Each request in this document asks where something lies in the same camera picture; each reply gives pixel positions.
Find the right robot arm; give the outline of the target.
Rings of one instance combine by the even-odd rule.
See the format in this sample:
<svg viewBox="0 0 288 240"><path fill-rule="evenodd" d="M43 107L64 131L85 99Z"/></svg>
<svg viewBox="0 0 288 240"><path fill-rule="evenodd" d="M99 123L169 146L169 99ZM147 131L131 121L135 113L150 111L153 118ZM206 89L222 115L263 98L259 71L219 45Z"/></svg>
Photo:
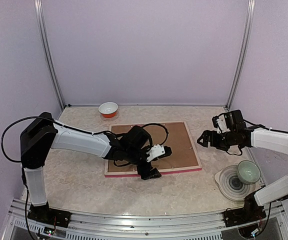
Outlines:
<svg viewBox="0 0 288 240"><path fill-rule="evenodd" d="M266 204L288 199L288 131L252 123L241 110L221 113L212 118L214 130L204 130L197 143L229 152L230 147L244 148L254 156L264 174L265 187L249 194L240 210L240 218L250 222Z"/></svg>

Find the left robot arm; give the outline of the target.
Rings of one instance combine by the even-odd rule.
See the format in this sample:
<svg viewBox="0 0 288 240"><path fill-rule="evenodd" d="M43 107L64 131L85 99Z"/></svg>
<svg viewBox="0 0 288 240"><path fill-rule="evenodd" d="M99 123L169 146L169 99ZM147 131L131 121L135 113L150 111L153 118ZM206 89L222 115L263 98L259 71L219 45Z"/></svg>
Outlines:
<svg viewBox="0 0 288 240"><path fill-rule="evenodd" d="M152 136L135 125L126 133L109 130L92 132L66 125L52 118L49 112L33 118L22 131L20 161L34 214L47 223L54 218L48 207L44 166L51 151L63 150L88 154L107 161L126 161L136 166L142 180L159 178L160 172L151 164L161 158L166 148L153 144Z"/></svg>

